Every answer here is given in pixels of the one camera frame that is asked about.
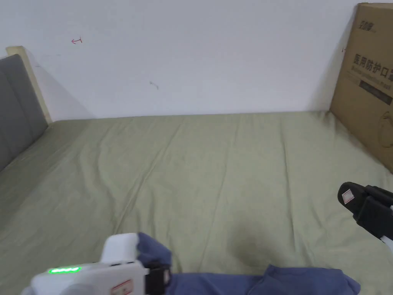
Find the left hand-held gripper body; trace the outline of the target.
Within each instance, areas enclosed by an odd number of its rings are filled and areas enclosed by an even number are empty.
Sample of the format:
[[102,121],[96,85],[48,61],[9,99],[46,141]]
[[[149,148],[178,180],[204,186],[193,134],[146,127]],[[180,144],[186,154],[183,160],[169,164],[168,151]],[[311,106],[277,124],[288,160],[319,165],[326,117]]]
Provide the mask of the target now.
[[110,236],[99,262],[50,268],[34,276],[31,295],[163,295],[171,252],[144,233]]

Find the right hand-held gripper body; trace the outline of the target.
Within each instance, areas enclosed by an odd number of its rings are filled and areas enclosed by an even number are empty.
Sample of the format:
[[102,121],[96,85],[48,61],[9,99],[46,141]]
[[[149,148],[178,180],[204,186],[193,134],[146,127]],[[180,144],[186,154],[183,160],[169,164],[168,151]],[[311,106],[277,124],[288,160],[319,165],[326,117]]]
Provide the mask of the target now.
[[[392,230],[393,230],[393,221],[392,220],[389,221],[388,228],[389,228],[389,231],[391,232],[390,235],[392,235]],[[388,248],[392,248],[393,247],[392,237],[388,237],[386,235],[383,235],[382,237],[380,237],[380,240],[384,244],[386,244]]]

